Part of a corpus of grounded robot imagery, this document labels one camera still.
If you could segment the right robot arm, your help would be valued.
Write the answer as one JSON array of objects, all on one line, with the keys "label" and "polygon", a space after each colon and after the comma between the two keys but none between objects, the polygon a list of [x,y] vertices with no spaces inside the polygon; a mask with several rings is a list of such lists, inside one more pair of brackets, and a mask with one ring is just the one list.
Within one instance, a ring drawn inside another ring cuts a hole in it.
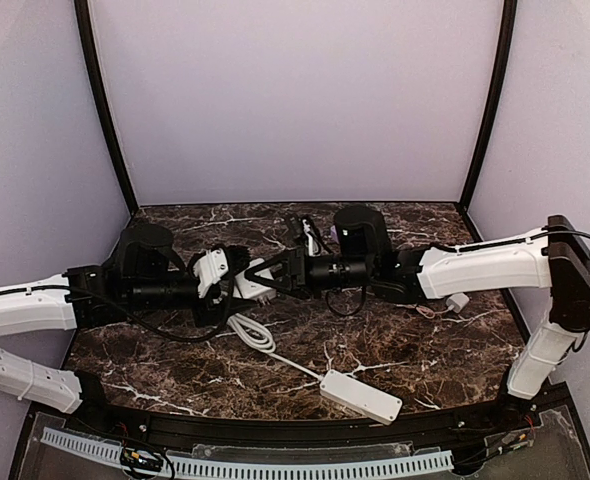
[{"label": "right robot arm", "polygon": [[285,250],[248,268],[246,280],[300,299],[331,290],[369,288],[389,303],[422,303],[455,294],[510,288],[550,292],[547,316],[505,380],[507,395],[533,399],[565,354],[590,332],[589,234],[563,215],[545,226],[494,241],[396,249],[384,216],[364,205],[333,219],[340,252]]}]

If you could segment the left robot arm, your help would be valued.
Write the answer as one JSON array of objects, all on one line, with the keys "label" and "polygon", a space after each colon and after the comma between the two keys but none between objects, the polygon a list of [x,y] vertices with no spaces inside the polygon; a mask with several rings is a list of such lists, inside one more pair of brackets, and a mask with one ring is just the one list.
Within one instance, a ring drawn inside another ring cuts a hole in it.
[{"label": "left robot arm", "polygon": [[[216,271],[166,265],[122,269],[91,265],[43,280],[0,287],[0,337],[43,330],[78,330],[130,320],[155,332],[142,314],[188,310],[214,332],[247,299],[238,293],[239,270]],[[99,378],[81,370],[58,370],[0,347],[0,392],[65,414],[103,408]]]}]

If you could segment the white cube socket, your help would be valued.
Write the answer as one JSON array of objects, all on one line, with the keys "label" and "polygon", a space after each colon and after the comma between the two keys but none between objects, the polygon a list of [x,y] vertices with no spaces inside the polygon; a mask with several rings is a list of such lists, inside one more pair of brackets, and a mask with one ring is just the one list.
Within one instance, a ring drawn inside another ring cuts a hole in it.
[{"label": "white cube socket", "polygon": [[[249,267],[255,267],[257,265],[262,264],[263,262],[264,259],[262,258],[254,259],[250,262]],[[263,270],[260,270],[257,275],[264,279],[274,280],[273,274],[269,268],[264,268]],[[233,298],[253,300],[261,304],[264,304],[270,303],[270,301],[276,298],[276,296],[277,291],[274,288],[270,288],[268,286],[264,286],[256,282],[249,281],[245,278],[244,273],[239,273],[235,277]]]}]

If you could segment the white plug with cable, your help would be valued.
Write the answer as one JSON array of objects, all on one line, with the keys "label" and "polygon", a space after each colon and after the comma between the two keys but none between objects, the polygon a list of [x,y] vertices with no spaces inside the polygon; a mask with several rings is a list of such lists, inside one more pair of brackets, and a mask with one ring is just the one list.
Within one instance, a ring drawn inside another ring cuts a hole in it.
[{"label": "white plug with cable", "polygon": [[322,375],[279,355],[276,352],[276,343],[272,333],[259,322],[242,314],[235,314],[228,318],[227,325],[248,347],[295,368],[318,382],[322,381]]}]

